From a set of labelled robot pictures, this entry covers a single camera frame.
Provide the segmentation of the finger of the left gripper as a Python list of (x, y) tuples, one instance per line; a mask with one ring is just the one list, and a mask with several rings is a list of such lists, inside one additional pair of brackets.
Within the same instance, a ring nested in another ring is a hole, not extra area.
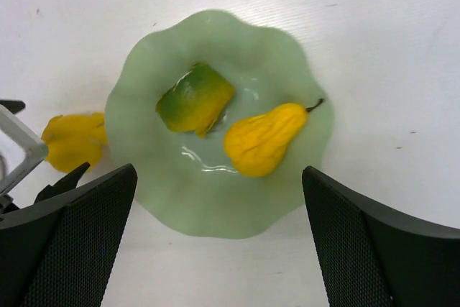
[(59, 196), (62, 193), (68, 192), (76, 188), (79, 180), (83, 174), (89, 169), (91, 165), (88, 162), (83, 163), (70, 173), (62, 177), (54, 185), (46, 185), (37, 195), (34, 203)]

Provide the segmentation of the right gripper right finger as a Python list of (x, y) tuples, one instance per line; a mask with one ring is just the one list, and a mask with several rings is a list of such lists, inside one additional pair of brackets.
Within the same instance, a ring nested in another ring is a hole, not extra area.
[(459, 230), (363, 196), (311, 166), (302, 174), (330, 306), (458, 306)]

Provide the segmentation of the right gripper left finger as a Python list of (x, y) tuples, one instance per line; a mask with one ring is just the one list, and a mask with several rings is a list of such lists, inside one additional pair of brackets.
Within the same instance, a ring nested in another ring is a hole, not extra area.
[(1, 305), (100, 306), (136, 185), (127, 164), (1, 212)]

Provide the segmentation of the yellow fake lemon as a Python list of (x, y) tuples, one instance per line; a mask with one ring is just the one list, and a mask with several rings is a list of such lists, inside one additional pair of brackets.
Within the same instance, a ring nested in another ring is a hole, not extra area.
[(54, 116), (43, 130), (47, 145), (46, 161), (61, 173), (69, 173), (83, 163), (94, 168), (104, 156), (108, 144), (104, 114), (69, 114)]

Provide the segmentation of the green yellow fake mango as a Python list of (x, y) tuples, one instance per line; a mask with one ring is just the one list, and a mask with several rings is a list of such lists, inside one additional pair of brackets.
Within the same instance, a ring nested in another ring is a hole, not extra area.
[(155, 111), (171, 132), (194, 132), (204, 138), (236, 89), (207, 63), (196, 63), (166, 91)]

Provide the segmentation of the yellow fake pear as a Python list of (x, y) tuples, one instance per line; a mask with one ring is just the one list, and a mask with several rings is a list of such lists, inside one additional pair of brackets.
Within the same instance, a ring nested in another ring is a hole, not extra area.
[(242, 175), (260, 178), (281, 163), (289, 144), (308, 122), (310, 113), (323, 102), (305, 107), (285, 103), (265, 114), (235, 122), (224, 135), (224, 152)]

